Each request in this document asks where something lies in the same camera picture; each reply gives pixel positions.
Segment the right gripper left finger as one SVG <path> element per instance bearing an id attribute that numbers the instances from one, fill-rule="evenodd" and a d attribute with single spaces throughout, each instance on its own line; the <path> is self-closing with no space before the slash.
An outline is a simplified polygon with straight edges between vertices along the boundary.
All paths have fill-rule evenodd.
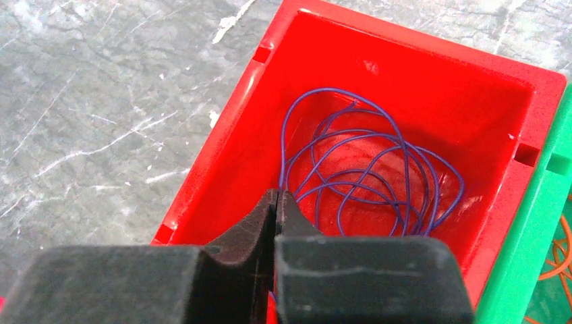
<path id="1" fill-rule="evenodd" d="M 63 246 L 33 259 L 2 323 L 264 323 L 278 192 L 204 246 Z"/>

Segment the red plastic bin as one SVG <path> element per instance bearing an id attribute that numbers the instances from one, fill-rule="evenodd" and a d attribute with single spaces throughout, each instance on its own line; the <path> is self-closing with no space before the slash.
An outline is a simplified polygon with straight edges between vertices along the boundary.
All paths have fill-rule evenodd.
<path id="1" fill-rule="evenodd" d="M 288 191 L 325 236 L 446 244 L 475 323 L 566 87 L 326 1 L 284 1 L 152 244 L 204 246 Z"/>

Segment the green plastic bin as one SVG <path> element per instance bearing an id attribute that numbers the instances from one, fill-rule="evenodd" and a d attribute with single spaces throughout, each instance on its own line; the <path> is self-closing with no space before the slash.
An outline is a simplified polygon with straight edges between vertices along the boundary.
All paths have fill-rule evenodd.
<path id="1" fill-rule="evenodd" d="M 476 323 L 522 323 L 571 193 L 571 86 L 476 309 Z"/>

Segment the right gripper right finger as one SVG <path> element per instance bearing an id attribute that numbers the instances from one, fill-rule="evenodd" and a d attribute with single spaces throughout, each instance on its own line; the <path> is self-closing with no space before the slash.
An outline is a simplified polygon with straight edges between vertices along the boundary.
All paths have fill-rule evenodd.
<path id="1" fill-rule="evenodd" d="M 325 236 L 280 191 L 275 308 L 280 323 L 473 323 L 449 247 L 423 236 Z"/>

